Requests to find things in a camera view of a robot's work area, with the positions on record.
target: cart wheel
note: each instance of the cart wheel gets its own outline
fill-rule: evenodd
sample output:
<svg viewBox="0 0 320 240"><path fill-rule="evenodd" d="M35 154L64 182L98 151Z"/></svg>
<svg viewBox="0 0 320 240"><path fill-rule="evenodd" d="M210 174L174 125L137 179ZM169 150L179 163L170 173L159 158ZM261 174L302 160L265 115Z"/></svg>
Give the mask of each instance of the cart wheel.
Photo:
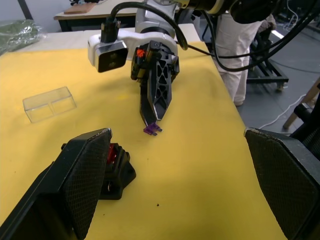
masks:
<svg viewBox="0 0 320 240"><path fill-rule="evenodd" d="M275 90L276 92L281 93L284 91L284 89L285 89L285 84L283 82L278 82L276 84L276 90Z"/></svg>

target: red component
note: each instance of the red component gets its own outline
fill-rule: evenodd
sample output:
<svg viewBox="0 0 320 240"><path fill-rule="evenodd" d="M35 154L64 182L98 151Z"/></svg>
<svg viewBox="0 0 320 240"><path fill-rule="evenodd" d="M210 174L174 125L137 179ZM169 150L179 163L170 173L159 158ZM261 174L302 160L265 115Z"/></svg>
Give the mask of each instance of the red component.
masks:
<svg viewBox="0 0 320 240"><path fill-rule="evenodd" d="M108 158L106 160L106 164L114 164L117 157L117 149L114 144L110 144Z"/></svg>
<svg viewBox="0 0 320 240"><path fill-rule="evenodd" d="M136 55L139 57L139 58L143 58L146 54L146 51L139 48L137 51L136 51Z"/></svg>

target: gray floor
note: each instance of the gray floor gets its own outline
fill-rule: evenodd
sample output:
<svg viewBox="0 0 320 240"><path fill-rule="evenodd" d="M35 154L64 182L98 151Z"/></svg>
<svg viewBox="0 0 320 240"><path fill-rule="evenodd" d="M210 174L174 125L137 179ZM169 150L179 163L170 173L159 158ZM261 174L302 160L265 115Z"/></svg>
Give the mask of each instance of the gray floor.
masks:
<svg viewBox="0 0 320 240"><path fill-rule="evenodd" d="M277 31L283 35L287 33L280 26L278 26ZM209 33L205 35L204 39L210 40ZM271 40L275 42L279 38L272 35ZM294 68L320 72L320 34L304 29L272 59ZM277 85L275 83L247 85L246 100L242 106L237 108L246 126L259 128L273 121L290 104L307 93L320 77L320 73L303 72L284 66L279 66L279 68L289 78L287 88L283 92L276 92ZM283 124L294 108L295 106L291 107L276 123L264 129L277 133L294 132L302 124L299 119L288 130L283 129Z"/></svg>

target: yellow table surface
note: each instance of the yellow table surface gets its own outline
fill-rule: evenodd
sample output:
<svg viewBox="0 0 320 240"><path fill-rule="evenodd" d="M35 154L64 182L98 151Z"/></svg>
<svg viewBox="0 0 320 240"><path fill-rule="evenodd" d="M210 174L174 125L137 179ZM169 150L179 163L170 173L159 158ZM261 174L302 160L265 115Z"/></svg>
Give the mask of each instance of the yellow table surface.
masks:
<svg viewBox="0 0 320 240"><path fill-rule="evenodd" d="M285 240L211 57L191 49L180 49L179 57L172 102L156 137L143 132L130 62L97 73L86 49L0 57L0 223L63 143L111 128L137 177L121 200L98 202L86 239ZM77 109L30 123L22 100L63 86Z"/></svg>

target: table leg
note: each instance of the table leg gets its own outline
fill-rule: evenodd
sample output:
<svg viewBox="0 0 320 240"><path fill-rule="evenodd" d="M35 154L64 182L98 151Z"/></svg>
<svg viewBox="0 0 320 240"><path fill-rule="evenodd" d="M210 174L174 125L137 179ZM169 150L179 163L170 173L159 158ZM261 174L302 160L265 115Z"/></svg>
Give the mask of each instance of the table leg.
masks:
<svg viewBox="0 0 320 240"><path fill-rule="evenodd" d="M72 28L68 25L68 20L59 20L62 32L72 32Z"/></svg>
<svg viewBox="0 0 320 240"><path fill-rule="evenodd" d="M309 103L312 99L315 98L315 96L319 93L318 85L320 84L320 77L318 80L313 84L313 86L310 88L310 90L307 92L305 97L301 100L299 104L302 103ZM290 125L297 119L297 115L293 112L288 120L284 123L283 128L288 129Z"/></svg>

